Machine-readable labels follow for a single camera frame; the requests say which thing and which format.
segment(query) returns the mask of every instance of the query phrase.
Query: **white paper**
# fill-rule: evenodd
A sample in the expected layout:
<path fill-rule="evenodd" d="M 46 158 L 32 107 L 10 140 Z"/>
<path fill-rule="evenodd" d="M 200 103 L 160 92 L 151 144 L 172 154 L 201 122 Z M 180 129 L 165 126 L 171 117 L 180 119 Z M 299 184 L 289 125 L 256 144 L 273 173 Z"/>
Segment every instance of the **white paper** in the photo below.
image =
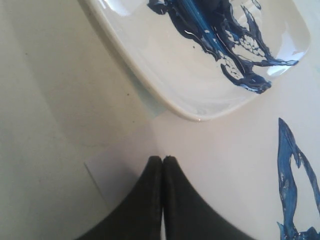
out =
<path fill-rule="evenodd" d="M 88 160 L 87 168 L 113 209 L 131 190 L 149 156 L 175 156 L 198 193 L 225 219 L 255 239 L 279 240 L 279 117 L 320 175 L 320 89 L 311 72 L 302 61 L 254 101 L 210 122 L 190 122 L 167 111 Z M 310 182 L 303 168 L 295 173 L 294 223 L 299 232 L 310 227 L 319 231 Z"/>

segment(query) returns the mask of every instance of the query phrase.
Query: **paint palette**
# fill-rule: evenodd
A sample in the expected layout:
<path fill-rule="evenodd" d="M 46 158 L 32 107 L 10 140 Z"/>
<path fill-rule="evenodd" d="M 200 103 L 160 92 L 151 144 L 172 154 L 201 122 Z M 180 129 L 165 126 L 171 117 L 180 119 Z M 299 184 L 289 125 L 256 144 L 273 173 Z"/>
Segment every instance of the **paint palette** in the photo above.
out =
<path fill-rule="evenodd" d="M 292 0 L 88 1 L 141 82 L 195 121 L 269 91 L 310 44 Z"/>

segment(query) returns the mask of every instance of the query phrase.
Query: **blue paint smear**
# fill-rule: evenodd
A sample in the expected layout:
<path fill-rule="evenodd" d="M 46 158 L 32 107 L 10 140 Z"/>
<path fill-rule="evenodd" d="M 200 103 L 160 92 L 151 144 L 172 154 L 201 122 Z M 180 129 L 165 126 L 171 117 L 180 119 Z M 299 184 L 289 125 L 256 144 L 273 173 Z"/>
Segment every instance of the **blue paint smear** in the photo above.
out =
<path fill-rule="evenodd" d="M 291 169 L 291 158 L 294 158 L 298 168 L 301 163 L 310 180 L 316 207 L 320 213 L 320 191 L 317 177 L 308 159 L 296 144 L 293 133 L 288 125 L 279 118 L 279 147 L 278 147 L 278 178 L 279 194 L 283 210 L 283 224 L 278 223 L 281 240 L 320 240 L 320 233 L 314 227 L 304 232 L 298 232 L 294 224 L 297 207 L 298 190 Z"/>
<path fill-rule="evenodd" d="M 257 0 L 252 1 L 257 8 L 261 8 Z M 229 0 L 149 0 L 148 6 L 157 14 L 168 13 L 182 36 L 200 44 L 216 61 L 221 60 L 221 70 L 233 84 L 257 94 L 269 89 L 271 83 L 254 73 L 253 66 L 293 66 L 298 63 L 271 55 L 254 17 L 244 5 L 241 7 L 248 29 L 234 18 Z M 235 54 L 233 48 L 236 45 L 261 60 L 253 61 Z"/>

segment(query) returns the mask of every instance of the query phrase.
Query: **paint on plate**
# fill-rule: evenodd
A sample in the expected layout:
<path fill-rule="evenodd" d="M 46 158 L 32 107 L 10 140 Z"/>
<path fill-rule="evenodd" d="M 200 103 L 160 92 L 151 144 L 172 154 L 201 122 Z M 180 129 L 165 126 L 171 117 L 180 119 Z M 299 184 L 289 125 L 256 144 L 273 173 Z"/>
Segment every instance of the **paint on plate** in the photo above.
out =
<path fill-rule="evenodd" d="M 261 9 L 257 0 L 252 2 Z M 148 6 L 157 14 L 168 13 L 181 35 L 194 40 L 211 54 L 233 84 L 255 93 L 263 93 L 271 83 L 254 73 L 254 66 L 293 66 L 298 63 L 271 55 L 253 15 L 244 5 L 241 7 L 248 28 L 235 19 L 229 0 L 149 0 Z"/>
<path fill-rule="evenodd" d="M 306 171 L 313 189 L 315 204 L 320 213 L 320 191 L 317 177 L 308 159 L 296 144 L 293 133 L 288 125 L 279 118 L 279 147 L 278 147 L 278 178 L 279 194 L 283 210 L 283 224 L 278 223 L 281 240 L 320 240 L 320 233 L 314 227 L 307 231 L 298 232 L 294 224 L 297 207 L 298 189 L 291 169 L 291 159 L 298 168 L 301 163 Z"/>

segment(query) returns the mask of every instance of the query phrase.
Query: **white table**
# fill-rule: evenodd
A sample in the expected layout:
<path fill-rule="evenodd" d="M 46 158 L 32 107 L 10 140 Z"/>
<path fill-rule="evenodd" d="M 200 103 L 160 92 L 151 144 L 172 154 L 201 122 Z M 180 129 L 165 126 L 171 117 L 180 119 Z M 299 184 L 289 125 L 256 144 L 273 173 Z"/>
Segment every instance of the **white table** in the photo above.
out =
<path fill-rule="evenodd" d="M 320 79 L 320 2 L 295 2 Z M 109 212 L 84 161 L 165 109 L 82 0 L 1 0 L 0 33 L 0 239 L 74 239 Z"/>

